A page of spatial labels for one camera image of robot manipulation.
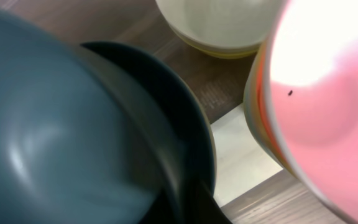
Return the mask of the blue bowl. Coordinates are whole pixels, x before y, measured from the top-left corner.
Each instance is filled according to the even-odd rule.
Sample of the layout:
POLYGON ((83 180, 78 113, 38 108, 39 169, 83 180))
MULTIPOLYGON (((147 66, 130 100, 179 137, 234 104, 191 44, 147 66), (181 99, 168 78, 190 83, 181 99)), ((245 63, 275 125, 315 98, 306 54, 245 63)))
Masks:
POLYGON ((137 223, 183 213, 180 145, 129 72, 0 11, 0 223, 137 223))
POLYGON ((202 148, 198 106, 186 83, 162 61, 130 45, 97 41, 85 42, 82 47, 121 67, 148 91, 184 144, 185 165, 202 180, 198 157, 202 148))

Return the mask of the yellow small bowl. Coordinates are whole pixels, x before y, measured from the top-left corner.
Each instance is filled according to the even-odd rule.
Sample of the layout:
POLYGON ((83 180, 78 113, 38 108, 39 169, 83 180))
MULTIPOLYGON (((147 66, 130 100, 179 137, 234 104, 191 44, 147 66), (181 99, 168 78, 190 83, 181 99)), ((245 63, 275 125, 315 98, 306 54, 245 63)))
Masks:
POLYGON ((215 57, 215 58, 222 58, 222 59, 239 59, 244 58, 246 56, 252 55, 256 53, 260 47, 260 45, 251 46, 250 48, 239 49, 239 50, 224 50, 224 49, 217 49, 214 47, 209 47, 207 45, 200 44, 195 40, 188 38, 187 36, 183 35, 181 32, 176 30, 174 27, 171 27, 171 30, 182 40, 184 43, 188 44, 189 46, 199 50, 200 52, 215 57))

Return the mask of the white small bowl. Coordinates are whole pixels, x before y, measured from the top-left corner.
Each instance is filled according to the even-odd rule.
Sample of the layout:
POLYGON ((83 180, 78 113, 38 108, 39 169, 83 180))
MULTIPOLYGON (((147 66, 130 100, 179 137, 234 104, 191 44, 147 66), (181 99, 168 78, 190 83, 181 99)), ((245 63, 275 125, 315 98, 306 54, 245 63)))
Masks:
POLYGON ((167 22, 203 45, 232 50, 260 44, 284 0, 156 0, 167 22))

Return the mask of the pink cup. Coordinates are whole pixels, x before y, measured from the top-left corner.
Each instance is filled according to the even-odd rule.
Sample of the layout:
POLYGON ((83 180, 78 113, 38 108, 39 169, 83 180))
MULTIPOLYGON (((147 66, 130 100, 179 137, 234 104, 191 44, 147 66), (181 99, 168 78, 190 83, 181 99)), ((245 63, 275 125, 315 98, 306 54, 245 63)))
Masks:
POLYGON ((262 89, 296 176, 358 223, 358 0, 288 1, 267 43, 262 89))

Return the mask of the cream bowl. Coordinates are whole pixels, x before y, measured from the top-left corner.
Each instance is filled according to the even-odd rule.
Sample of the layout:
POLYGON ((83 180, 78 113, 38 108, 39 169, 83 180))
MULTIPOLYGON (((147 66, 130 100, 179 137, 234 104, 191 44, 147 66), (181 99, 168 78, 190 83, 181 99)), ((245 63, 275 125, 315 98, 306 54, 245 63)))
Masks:
POLYGON ((198 117, 202 135, 202 148, 199 150, 199 170, 202 180, 208 186, 210 192, 214 192, 216 186, 216 147, 209 119, 199 100, 195 100, 198 106, 198 117))

